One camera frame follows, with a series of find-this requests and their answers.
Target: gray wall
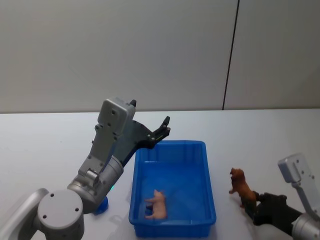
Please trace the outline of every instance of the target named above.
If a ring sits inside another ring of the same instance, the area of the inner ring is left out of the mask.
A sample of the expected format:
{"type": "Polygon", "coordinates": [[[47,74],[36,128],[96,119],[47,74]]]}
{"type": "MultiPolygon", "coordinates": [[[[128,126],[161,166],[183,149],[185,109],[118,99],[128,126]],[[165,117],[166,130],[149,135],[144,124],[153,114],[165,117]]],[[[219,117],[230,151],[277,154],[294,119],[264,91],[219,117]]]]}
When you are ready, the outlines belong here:
{"type": "Polygon", "coordinates": [[[0,113],[320,107],[320,1],[237,3],[1,0],[0,113]]]}

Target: blue plastic tray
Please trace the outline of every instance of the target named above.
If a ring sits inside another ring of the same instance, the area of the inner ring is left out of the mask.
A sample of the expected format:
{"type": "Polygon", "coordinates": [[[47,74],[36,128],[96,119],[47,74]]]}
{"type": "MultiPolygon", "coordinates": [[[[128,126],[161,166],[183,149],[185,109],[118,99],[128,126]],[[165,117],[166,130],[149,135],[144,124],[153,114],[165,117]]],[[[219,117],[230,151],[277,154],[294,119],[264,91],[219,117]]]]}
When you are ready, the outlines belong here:
{"type": "Polygon", "coordinates": [[[204,142],[161,141],[136,152],[129,221],[138,237],[207,237],[216,218],[204,142]],[[145,219],[155,189],[164,192],[167,219],[145,219]]]}

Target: blue object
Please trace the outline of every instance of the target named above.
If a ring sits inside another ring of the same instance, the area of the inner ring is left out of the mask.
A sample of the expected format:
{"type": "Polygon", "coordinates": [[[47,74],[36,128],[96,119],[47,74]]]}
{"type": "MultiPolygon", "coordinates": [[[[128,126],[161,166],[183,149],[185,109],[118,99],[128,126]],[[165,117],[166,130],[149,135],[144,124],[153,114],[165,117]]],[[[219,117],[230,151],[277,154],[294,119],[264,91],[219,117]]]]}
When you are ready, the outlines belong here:
{"type": "Polygon", "coordinates": [[[208,237],[216,219],[204,142],[161,141],[136,152],[129,221],[137,237],[208,237]],[[167,219],[145,219],[155,189],[164,192],[167,219]]]}
{"type": "Polygon", "coordinates": [[[109,208],[109,201],[108,198],[105,196],[100,206],[97,210],[93,213],[94,215],[103,214],[109,208]]]}

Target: white table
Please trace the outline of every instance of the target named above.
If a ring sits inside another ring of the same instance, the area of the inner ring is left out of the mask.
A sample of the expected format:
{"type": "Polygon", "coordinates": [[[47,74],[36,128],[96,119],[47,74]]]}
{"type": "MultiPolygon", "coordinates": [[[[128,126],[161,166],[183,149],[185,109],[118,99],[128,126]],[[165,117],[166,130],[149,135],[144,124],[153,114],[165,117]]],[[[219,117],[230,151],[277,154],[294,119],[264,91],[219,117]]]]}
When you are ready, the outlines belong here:
{"type": "MultiPolygon", "coordinates": [[[[171,140],[206,143],[217,221],[209,239],[291,239],[273,226],[255,227],[230,196],[231,167],[242,168],[248,184],[260,193],[284,194],[288,204],[304,211],[296,191],[277,161],[305,154],[320,186],[320,109],[138,112],[135,119],[156,129],[171,117],[171,140]]],[[[0,115],[0,216],[23,194],[45,187],[64,189],[91,148],[97,113],[0,115]]],[[[134,240],[128,221],[134,157],[108,194],[105,214],[85,216],[84,240],[134,240]]],[[[34,240],[44,240],[38,232],[34,240]]]]}

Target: animal figurine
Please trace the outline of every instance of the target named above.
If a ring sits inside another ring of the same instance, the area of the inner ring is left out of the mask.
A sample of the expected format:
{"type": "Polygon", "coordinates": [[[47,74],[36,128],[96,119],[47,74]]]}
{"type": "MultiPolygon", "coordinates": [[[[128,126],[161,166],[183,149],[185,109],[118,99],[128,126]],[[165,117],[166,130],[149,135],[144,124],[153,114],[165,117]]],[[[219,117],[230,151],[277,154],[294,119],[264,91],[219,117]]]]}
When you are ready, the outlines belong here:
{"type": "Polygon", "coordinates": [[[146,219],[166,219],[167,209],[166,209],[166,197],[161,191],[154,190],[154,197],[150,199],[145,199],[147,203],[151,205],[147,206],[147,209],[152,210],[152,215],[146,215],[146,219]]]}
{"type": "Polygon", "coordinates": [[[244,208],[244,204],[250,204],[254,208],[257,206],[256,194],[251,191],[248,184],[246,183],[245,173],[240,168],[232,168],[230,174],[232,189],[229,194],[237,192],[241,197],[240,208],[244,208]]]}

